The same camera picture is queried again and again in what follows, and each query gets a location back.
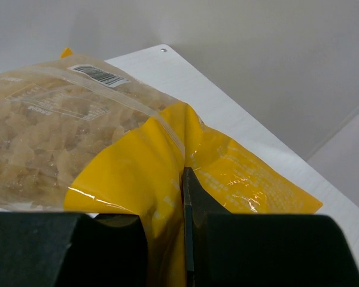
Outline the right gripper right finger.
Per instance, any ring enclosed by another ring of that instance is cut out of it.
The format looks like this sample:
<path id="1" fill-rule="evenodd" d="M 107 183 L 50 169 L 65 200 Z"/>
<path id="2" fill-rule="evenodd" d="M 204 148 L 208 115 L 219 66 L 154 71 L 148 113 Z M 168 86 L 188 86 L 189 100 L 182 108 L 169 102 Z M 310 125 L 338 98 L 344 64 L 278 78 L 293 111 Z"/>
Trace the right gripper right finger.
<path id="1" fill-rule="evenodd" d="M 187 286 L 359 286 L 354 257 L 329 216 L 231 213 L 189 167 L 182 194 Z"/>

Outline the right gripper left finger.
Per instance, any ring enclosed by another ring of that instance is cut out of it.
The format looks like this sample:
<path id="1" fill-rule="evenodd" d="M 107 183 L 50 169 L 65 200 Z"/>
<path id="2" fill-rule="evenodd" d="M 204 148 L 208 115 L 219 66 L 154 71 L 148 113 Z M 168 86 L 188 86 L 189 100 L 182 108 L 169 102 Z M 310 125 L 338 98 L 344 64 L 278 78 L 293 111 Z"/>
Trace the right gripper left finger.
<path id="1" fill-rule="evenodd" d="M 136 215 L 0 212 L 0 286 L 145 286 Z"/>

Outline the yellow pasta bag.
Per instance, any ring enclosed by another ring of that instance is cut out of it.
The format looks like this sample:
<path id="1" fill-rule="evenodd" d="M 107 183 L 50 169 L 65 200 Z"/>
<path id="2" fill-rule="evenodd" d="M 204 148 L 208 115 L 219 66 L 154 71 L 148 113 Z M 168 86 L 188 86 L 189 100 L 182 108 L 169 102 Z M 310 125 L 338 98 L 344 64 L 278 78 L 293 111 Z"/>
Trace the yellow pasta bag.
<path id="1" fill-rule="evenodd" d="M 181 177 L 233 213 L 321 202 L 194 109 L 82 54 L 0 74 L 0 208 L 140 216 L 148 282 L 184 286 Z"/>

